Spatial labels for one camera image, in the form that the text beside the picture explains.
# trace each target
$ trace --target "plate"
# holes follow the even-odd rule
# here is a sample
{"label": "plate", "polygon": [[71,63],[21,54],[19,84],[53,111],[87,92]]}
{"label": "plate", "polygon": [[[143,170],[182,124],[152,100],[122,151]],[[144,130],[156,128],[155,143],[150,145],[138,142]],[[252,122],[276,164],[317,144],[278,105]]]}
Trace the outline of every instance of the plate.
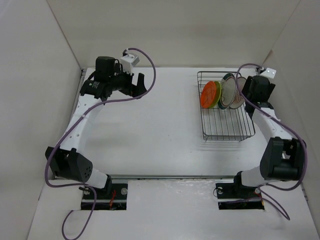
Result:
{"label": "plate", "polygon": [[[239,85],[239,88],[241,91],[244,88],[246,81],[247,81],[247,79],[244,78],[243,76],[238,77],[237,82],[238,82],[238,85]],[[232,104],[230,105],[230,108],[231,109],[240,108],[242,106],[242,104],[244,104],[244,102],[245,102],[245,99],[240,95],[238,88],[236,88],[234,100],[233,100]]]}
{"label": "plate", "polygon": [[234,101],[236,94],[236,79],[232,73],[226,74],[221,82],[221,97],[218,101],[220,109],[227,109]]}

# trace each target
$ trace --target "screw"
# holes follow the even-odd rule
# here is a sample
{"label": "screw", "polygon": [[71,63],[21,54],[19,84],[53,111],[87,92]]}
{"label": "screw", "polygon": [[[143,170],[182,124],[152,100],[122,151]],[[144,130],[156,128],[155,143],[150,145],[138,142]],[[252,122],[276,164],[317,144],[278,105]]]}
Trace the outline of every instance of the screw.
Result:
{"label": "screw", "polygon": [[216,189],[216,192],[218,193],[218,194],[223,194],[224,192],[223,192],[223,188],[221,187],[221,186],[219,186],[217,189]]}
{"label": "screw", "polygon": [[121,189],[122,195],[127,195],[127,193],[128,193],[128,189],[126,189],[125,187]]}
{"label": "screw", "polygon": [[89,195],[89,194],[90,194],[89,188],[86,187],[86,188],[85,188],[85,191],[83,191],[83,194],[84,194],[84,195]]}

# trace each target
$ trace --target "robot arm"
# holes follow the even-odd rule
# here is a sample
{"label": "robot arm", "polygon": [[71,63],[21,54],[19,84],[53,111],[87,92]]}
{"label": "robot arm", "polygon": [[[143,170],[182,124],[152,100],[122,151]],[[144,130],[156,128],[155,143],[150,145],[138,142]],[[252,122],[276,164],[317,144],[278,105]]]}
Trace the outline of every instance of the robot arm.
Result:
{"label": "robot arm", "polygon": [[[87,79],[80,90],[78,104],[67,127],[68,131],[84,113],[92,106],[106,101],[113,91],[120,91],[132,97],[140,96],[147,90],[144,75],[138,74],[137,85],[132,84],[133,67],[139,58],[133,54],[125,54],[120,60],[113,57],[100,56],[95,62],[95,72]],[[112,179],[99,172],[84,156],[84,147],[95,118],[103,106],[97,106],[84,116],[84,119],[72,130],[55,152],[50,168],[55,176],[86,183],[94,188],[109,192]],[[45,156],[48,159],[53,147],[48,147]]]}
{"label": "robot arm", "polygon": [[[248,77],[242,93],[261,110],[279,120],[268,102],[274,87],[264,76]],[[274,181],[298,180],[304,166],[301,143],[292,138],[286,129],[252,106],[246,104],[245,110],[258,125],[268,144],[260,165],[239,172],[234,182],[246,187],[257,187]]]}

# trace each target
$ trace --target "white backdrop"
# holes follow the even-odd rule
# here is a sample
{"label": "white backdrop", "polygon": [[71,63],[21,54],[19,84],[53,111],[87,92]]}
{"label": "white backdrop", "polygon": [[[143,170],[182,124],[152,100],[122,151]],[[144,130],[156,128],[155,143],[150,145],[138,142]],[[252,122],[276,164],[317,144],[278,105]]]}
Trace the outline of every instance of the white backdrop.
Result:
{"label": "white backdrop", "polygon": [[266,66],[276,68],[271,103],[277,116],[306,142],[308,169],[303,184],[320,230],[320,1],[301,0],[272,48]]}
{"label": "white backdrop", "polygon": [[0,0],[0,232],[24,240],[80,68],[46,0]]}
{"label": "white backdrop", "polygon": [[83,68],[128,47],[157,66],[203,68],[262,64],[299,0],[48,2]]}

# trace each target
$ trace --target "metal rack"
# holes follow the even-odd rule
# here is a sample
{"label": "metal rack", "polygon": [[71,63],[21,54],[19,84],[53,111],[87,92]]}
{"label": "metal rack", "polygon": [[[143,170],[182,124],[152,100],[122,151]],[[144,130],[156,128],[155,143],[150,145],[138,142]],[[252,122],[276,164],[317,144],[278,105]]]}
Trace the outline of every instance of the metal rack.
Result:
{"label": "metal rack", "polygon": [[[199,71],[197,73],[199,102],[204,86],[210,81],[221,81],[227,73],[232,71]],[[255,135],[253,121],[245,111],[244,105],[237,109],[222,110],[216,105],[214,108],[203,108],[200,104],[202,135],[204,140],[243,141]]]}

